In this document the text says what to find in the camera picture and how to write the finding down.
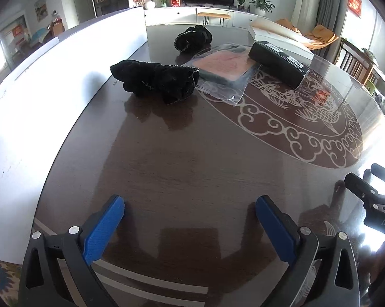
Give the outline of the black patterned box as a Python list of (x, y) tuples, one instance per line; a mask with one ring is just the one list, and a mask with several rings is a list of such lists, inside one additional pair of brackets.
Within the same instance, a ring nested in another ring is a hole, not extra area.
[(293, 90), (300, 86), (310, 72), (306, 65), (268, 41), (255, 41), (249, 51), (249, 57)]

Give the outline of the floral cloth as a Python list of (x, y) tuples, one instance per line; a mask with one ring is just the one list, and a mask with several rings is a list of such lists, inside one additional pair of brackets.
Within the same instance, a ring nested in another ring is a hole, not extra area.
[(8, 306), (17, 306), (22, 265), (0, 261), (0, 297)]

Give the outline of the wooden chair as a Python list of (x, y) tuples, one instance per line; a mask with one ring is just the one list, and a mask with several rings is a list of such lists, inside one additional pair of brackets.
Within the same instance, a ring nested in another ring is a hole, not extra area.
[(375, 70), (379, 64), (374, 54), (359, 49), (345, 38), (341, 39), (334, 64), (362, 85), (368, 80), (376, 85), (379, 80), (379, 73)]

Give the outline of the white flat box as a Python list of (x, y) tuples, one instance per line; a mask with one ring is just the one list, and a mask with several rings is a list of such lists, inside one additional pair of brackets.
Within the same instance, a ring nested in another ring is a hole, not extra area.
[(249, 24), (254, 41), (267, 41), (299, 61), (311, 61), (313, 52), (306, 46), (311, 40), (265, 17), (257, 17)]

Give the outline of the orange lounge chair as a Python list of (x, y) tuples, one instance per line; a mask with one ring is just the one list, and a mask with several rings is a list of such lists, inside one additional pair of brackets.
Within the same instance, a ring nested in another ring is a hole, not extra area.
[(302, 33), (287, 19), (279, 19), (276, 23), (295, 32), (297, 34), (297, 40), (312, 51), (326, 48), (339, 39), (332, 30), (329, 30), (321, 24), (316, 25), (310, 32)]

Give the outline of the pink item in bag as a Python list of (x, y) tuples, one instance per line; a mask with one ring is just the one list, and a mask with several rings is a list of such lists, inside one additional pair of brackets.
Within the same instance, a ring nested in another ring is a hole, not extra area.
[(249, 57), (251, 47), (224, 44), (194, 56), (184, 64), (199, 71), (196, 88), (218, 101), (236, 106), (260, 64)]

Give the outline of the black scrunchie near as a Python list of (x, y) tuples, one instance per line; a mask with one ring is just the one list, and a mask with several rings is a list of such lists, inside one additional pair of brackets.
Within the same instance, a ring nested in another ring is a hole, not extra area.
[(112, 65), (110, 71), (123, 82), (126, 92), (138, 98), (159, 98), (167, 105), (188, 98), (199, 81), (196, 68), (156, 62), (122, 60)]

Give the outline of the black scrunchie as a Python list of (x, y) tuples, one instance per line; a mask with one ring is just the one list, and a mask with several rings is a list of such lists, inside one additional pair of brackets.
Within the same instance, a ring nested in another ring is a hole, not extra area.
[(123, 82), (126, 92), (138, 98), (159, 98), (167, 105), (188, 98), (199, 81), (196, 68), (156, 62), (122, 60), (112, 65), (110, 71)]
[(174, 47), (180, 53), (196, 54), (212, 43), (211, 32), (202, 25), (191, 26), (177, 35)]

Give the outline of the potted green plant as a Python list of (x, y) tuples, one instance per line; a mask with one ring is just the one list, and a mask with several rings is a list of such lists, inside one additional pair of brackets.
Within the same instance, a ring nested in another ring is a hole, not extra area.
[(268, 0), (250, 0), (250, 4), (254, 7), (254, 13), (261, 17), (265, 16), (266, 13), (272, 12), (276, 7)]

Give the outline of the black scrunchie far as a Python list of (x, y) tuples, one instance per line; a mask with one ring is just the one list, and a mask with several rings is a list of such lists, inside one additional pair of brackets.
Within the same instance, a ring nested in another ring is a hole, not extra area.
[(212, 43), (211, 32), (202, 25), (191, 26), (177, 35), (174, 47), (180, 53), (196, 54)]

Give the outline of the small wooden bench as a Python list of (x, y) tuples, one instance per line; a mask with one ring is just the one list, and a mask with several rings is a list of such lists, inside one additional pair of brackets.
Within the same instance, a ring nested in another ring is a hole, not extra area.
[(197, 13), (198, 17), (202, 19), (203, 25), (219, 25), (221, 27), (225, 27), (225, 23), (227, 23), (231, 16), (229, 14), (219, 14), (219, 13)]

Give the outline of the white tv console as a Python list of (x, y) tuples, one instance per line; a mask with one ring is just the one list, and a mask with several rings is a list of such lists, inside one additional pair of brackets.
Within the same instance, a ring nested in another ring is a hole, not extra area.
[(252, 13), (222, 8), (206, 7), (160, 7), (144, 10), (146, 26), (167, 24), (201, 24), (203, 26), (221, 26), (248, 28), (261, 16)]

